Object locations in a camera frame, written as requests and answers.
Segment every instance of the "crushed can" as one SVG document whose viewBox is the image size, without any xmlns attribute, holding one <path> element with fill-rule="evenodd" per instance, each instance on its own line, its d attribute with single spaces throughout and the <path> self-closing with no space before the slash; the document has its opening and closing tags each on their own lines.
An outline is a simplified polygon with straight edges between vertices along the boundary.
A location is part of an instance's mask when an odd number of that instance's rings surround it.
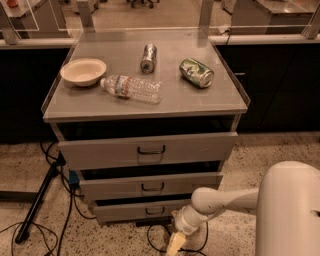
<svg viewBox="0 0 320 256">
<path fill-rule="evenodd" d="M 184 59 L 179 66 L 179 70 L 186 79 L 199 88 L 207 88 L 212 83 L 213 70 L 195 59 Z"/>
</svg>

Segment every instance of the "black stand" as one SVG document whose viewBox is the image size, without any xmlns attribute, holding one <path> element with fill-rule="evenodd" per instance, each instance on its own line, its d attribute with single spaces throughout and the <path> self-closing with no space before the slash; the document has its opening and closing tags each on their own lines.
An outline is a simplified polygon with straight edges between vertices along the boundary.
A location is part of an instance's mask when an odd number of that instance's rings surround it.
<svg viewBox="0 0 320 256">
<path fill-rule="evenodd" d="M 29 226 L 32 223 L 32 220 L 42 202 L 42 198 L 44 196 L 44 194 L 46 193 L 46 190 L 51 182 L 51 180 L 56 177 L 58 175 L 58 166 L 63 166 L 65 164 L 65 161 L 62 157 L 61 154 L 59 154 L 58 160 L 54 163 L 51 164 L 50 169 L 46 175 L 46 177 L 44 178 L 44 181 L 42 182 L 42 185 L 37 193 L 36 198 L 33 200 L 32 206 L 24 220 L 24 222 L 22 223 L 22 226 L 18 232 L 18 235 L 16 236 L 15 242 L 17 244 L 20 244 L 21 242 L 23 242 L 24 240 L 26 240 L 29 236 L 28 234 L 28 229 Z"/>
</svg>

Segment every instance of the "speckled floor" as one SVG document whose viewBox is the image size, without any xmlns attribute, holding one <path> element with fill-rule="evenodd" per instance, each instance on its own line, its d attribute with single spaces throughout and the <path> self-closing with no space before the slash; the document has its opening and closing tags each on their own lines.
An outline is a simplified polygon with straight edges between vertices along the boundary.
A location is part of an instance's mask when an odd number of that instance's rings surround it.
<svg viewBox="0 0 320 256">
<path fill-rule="evenodd" d="M 320 168 L 319 138 L 320 132 L 240 134 L 222 170 L 224 178 L 219 189 L 227 191 L 259 186 L 268 168 L 283 160 L 301 161 Z M 57 154 L 57 149 L 53 148 L 51 153 Z M 35 192 L 48 168 L 38 143 L 0 145 L 0 190 Z M 81 211 L 90 216 L 87 205 L 81 200 L 77 202 Z M 29 207 L 30 204 L 26 203 L 0 203 L 0 230 L 23 221 Z M 60 236 L 68 208 L 69 194 L 56 177 L 34 221 Z M 0 255 L 46 255 L 48 249 L 35 226 L 31 226 L 25 242 L 13 243 L 12 248 L 15 227 L 0 233 Z M 148 228 L 135 227 L 133 223 L 100 226 L 96 220 L 81 217 L 73 207 L 60 252 L 66 256 L 161 255 L 148 243 Z M 48 246 L 53 247 L 55 237 L 46 231 L 44 234 Z M 200 248 L 205 235 L 206 228 L 202 226 L 185 247 Z M 162 227 L 153 227 L 149 237 L 157 248 L 166 249 L 169 237 Z M 253 256 L 254 245 L 255 216 L 227 211 L 209 222 L 209 238 L 202 252 L 208 256 Z"/>
</svg>

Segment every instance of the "gray cabinet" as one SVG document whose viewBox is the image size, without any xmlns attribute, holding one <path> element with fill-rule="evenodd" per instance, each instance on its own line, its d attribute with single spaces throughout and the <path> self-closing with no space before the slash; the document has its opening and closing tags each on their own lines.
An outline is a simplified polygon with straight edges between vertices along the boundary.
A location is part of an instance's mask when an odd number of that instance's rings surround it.
<svg viewBox="0 0 320 256">
<path fill-rule="evenodd" d="M 154 73 L 144 75 L 138 64 L 149 42 L 158 48 L 158 62 Z M 71 60 L 82 57 L 105 61 L 107 75 L 162 83 L 157 105 L 115 98 L 99 86 L 70 87 L 63 79 L 53 85 L 44 120 L 99 223 L 170 219 L 196 188 L 219 186 L 248 99 L 200 31 L 85 34 Z M 186 57 L 214 70 L 211 87 L 200 90 L 181 77 Z"/>
</svg>

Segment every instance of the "tripod leg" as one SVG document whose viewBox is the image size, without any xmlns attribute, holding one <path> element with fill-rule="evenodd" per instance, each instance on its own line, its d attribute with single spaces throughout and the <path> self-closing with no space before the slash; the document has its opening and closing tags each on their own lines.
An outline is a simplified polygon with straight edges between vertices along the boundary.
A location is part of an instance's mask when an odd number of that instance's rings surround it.
<svg viewBox="0 0 320 256">
<path fill-rule="evenodd" d="M 21 228 L 19 229 L 18 235 L 16 236 L 16 239 L 15 239 L 15 242 L 17 244 L 20 244 L 22 241 L 24 241 L 28 238 L 29 226 L 30 226 L 40 204 L 41 204 L 42 198 L 43 198 L 44 194 L 46 193 L 46 190 L 47 190 L 52 178 L 57 176 L 57 172 L 58 172 L 57 171 L 57 164 L 53 163 L 50 166 L 50 169 L 42 182 L 42 185 L 37 193 L 36 198 L 33 200 L 32 206 L 31 206 L 24 222 L 22 223 Z"/>
</svg>

